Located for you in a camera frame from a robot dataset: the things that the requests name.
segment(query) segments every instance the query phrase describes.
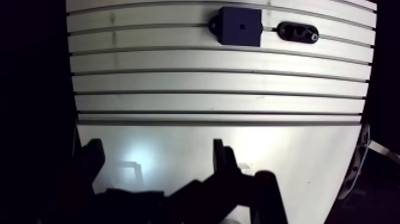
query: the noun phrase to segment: slotted metal wall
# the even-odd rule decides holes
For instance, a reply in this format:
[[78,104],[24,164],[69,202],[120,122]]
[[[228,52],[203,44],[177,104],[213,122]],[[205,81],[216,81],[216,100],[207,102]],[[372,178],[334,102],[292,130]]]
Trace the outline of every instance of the slotted metal wall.
[[[261,47],[216,41],[207,23],[223,6],[262,9]],[[289,223],[323,223],[360,131],[375,10],[363,0],[68,0],[80,138],[108,148],[95,191],[170,194],[212,173],[204,150],[224,138],[253,172],[277,174]],[[283,41],[283,21],[320,39]],[[140,184],[116,171],[126,161],[141,166]]]
[[[131,120],[150,112],[189,120],[205,114],[204,121],[215,113],[241,114],[227,117],[236,121],[249,113],[260,121],[283,113],[319,114],[301,121],[326,114],[327,121],[332,114],[338,121],[360,120],[373,56],[373,8],[293,0],[67,2],[82,120]],[[260,48],[222,46],[208,31],[208,20],[226,5],[262,9]],[[282,21],[312,24],[321,38],[313,45],[283,41],[272,31]]]

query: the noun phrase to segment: white surface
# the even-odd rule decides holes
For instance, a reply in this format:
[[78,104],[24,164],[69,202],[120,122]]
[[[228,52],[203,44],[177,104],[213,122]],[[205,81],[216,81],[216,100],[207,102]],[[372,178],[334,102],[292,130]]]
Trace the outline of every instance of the white surface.
[[[106,27],[150,24],[206,24],[223,5],[159,5],[120,8],[71,15],[67,17],[68,31],[82,31]],[[326,18],[276,10],[262,11],[262,25],[277,27],[283,21],[306,23],[318,28],[321,35],[374,44],[375,32],[358,26]]]
[[373,49],[350,43],[319,39],[314,44],[288,42],[276,32],[263,32],[259,47],[224,46],[216,41],[207,28],[181,27],[163,29],[134,29],[101,32],[68,38],[70,52],[116,48],[149,47],[208,47],[242,49],[247,51],[290,51],[297,54],[315,54],[321,57],[340,57],[349,60],[372,62]]
[[[104,145],[106,163],[93,183],[95,192],[113,187],[169,195],[192,179],[202,181],[213,173],[213,139],[222,138],[253,173],[275,173],[290,224],[324,222],[359,131],[359,126],[79,126],[82,144],[101,138]],[[142,181],[135,179],[139,166]],[[230,218],[248,224],[248,210],[236,209]]]
[[245,91],[364,97],[368,83],[251,73],[128,73],[73,76],[75,92]]
[[80,121],[123,122],[359,122],[361,116],[259,114],[79,114]]
[[78,55],[70,58],[71,71],[130,69],[236,69],[271,73],[310,73],[367,80],[371,67],[322,58],[240,51],[135,51]]
[[[376,25],[376,14],[358,7],[352,7],[340,2],[330,0],[204,0],[203,2],[246,3],[261,6],[282,7],[285,9],[300,10],[308,13],[328,15],[343,20],[353,21],[370,27]],[[104,7],[110,5],[123,5],[143,2],[170,2],[169,0],[67,0],[67,11],[84,10],[88,8]]]
[[362,113],[363,99],[223,94],[118,94],[75,96],[80,111],[259,111]]

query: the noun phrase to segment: screw hole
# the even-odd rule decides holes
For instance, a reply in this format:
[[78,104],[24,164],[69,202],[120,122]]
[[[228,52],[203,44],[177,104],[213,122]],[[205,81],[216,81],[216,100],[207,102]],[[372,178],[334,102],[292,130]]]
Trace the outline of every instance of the screw hole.
[[311,35],[311,39],[312,39],[313,41],[316,41],[316,40],[318,39],[318,35],[317,35],[316,33],[313,33],[313,34]]

